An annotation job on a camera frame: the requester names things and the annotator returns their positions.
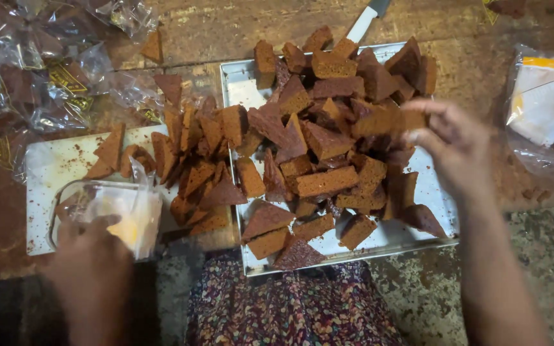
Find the worn wooden surface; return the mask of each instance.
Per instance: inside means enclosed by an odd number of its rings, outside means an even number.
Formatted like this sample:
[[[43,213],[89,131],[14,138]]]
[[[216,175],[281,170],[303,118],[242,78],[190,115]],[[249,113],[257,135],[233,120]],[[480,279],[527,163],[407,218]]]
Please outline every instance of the worn wooden surface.
[[[183,76],[184,99],[213,94],[220,101],[220,62],[250,58],[259,39],[271,42],[276,51],[287,41],[301,45],[323,24],[338,39],[367,1],[147,2],[161,14],[164,64],[158,67],[134,54],[137,47],[123,47],[114,57],[123,61],[122,69],[152,74],[164,68]],[[503,130],[513,46],[525,43],[554,51],[554,2],[529,0],[526,11],[523,19],[500,17],[491,26],[479,0],[393,0],[361,42],[394,43],[415,35],[422,50],[438,59],[435,96],[454,100],[493,128],[494,177],[504,210],[554,206],[554,180],[528,174],[507,146]],[[0,279],[33,273],[47,260],[25,254],[25,191],[6,177],[0,170]],[[551,190],[551,197],[542,203],[523,197],[536,186]]]

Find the speckled floor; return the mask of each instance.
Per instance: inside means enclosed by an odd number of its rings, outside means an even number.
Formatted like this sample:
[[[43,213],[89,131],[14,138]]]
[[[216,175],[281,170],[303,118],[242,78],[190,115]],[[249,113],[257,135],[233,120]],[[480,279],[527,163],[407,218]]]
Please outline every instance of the speckled floor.
[[[515,252],[554,338],[554,209],[517,212],[506,218]],[[457,248],[432,249],[369,261],[378,290],[411,345],[466,344],[457,252]],[[137,267],[134,345],[173,346],[182,342],[188,293],[200,274],[204,255],[186,253],[184,249],[175,249],[171,254],[157,263]],[[44,311],[56,313],[57,309],[53,308],[52,299],[45,299],[48,295],[44,294],[45,286],[39,279],[16,282],[23,287],[19,343],[40,344],[35,337],[44,336],[40,332],[45,326],[43,321],[60,321],[47,317],[49,314]],[[11,312],[5,309],[4,301],[19,294],[11,294],[12,284],[2,287],[6,288],[0,290],[0,316],[5,320],[6,313]]]

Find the floral fabric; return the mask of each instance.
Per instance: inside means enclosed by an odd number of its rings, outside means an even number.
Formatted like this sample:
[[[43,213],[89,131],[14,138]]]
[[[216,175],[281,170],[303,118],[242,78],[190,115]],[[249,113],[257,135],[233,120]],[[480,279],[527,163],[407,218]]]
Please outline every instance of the floral fabric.
[[[405,345],[365,262],[246,278],[225,255],[189,298],[187,345]]]

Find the metal tray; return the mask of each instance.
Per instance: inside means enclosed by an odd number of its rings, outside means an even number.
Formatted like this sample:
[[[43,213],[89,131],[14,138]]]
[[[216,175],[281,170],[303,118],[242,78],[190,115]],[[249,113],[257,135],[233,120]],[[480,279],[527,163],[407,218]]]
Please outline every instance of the metal tray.
[[[383,63],[398,52],[403,45],[404,43],[394,43],[370,45],[368,47],[374,50],[375,56]],[[268,99],[272,93],[271,89],[256,89],[253,60],[223,63],[220,66],[220,70],[222,74],[223,105],[225,107],[242,105],[247,109],[250,107],[257,108],[266,103],[266,99]],[[264,163],[261,161],[261,155],[261,153],[257,152],[252,158],[260,176],[264,173]],[[235,159],[236,153],[231,151],[231,163],[235,161]],[[442,191],[435,170],[433,169],[433,160],[431,157],[422,149],[416,150],[410,160],[410,166],[405,168],[405,171],[419,172],[414,201],[417,204],[426,205],[433,211],[433,214],[438,219],[449,238],[435,238],[428,233],[419,232],[414,228],[408,227],[397,220],[390,220],[388,222],[379,222],[377,229],[373,231],[358,248],[354,251],[349,251],[347,248],[338,245],[343,225],[347,223],[349,217],[355,213],[355,211],[347,209],[347,211],[343,213],[344,215],[336,221],[335,229],[309,242],[309,245],[314,249],[327,256],[326,261],[313,265],[312,267],[458,244],[456,207],[450,197]],[[233,178],[236,180],[237,177],[235,174],[236,172],[233,170]],[[251,214],[249,207],[253,200],[255,200],[255,198],[250,199],[247,204],[237,206],[236,208],[236,222],[239,235],[242,234],[245,220],[249,219],[249,215]],[[286,203],[273,204],[283,209],[288,209]],[[279,272],[279,270],[274,269],[270,265],[270,263],[273,262],[274,255],[264,260],[257,260],[246,245],[241,246],[241,251],[243,268],[246,276]]]

